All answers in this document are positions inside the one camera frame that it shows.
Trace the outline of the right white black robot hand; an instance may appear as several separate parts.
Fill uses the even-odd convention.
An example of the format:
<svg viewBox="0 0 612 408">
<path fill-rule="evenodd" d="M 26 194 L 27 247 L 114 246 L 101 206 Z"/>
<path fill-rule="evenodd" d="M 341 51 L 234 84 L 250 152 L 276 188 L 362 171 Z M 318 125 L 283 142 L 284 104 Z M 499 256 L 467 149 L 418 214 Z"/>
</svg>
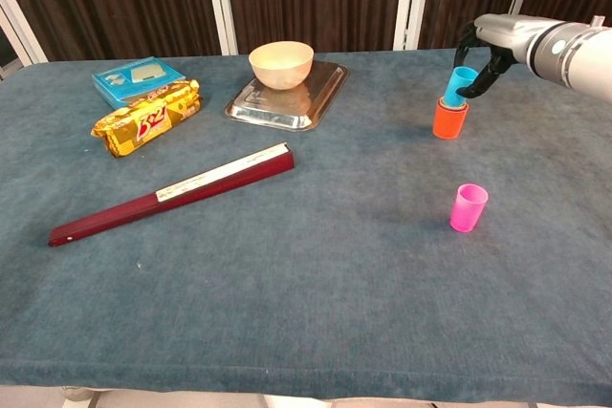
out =
<svg viewBox="0 0 612 408">
<path fill-rule="evenodd" d="M 471 48 L 487 46 L 491 57 L 474 81 L 455 90 L 455 94 L 467 99 L 486 93 L 493 83 L 514 64 L 526 62 L 526 47 L 535 36 L 532 20 L 508 14 L 483 14 L 463 29 L 458 43 L 453 67 L 464 65 Z"/>
</svg>

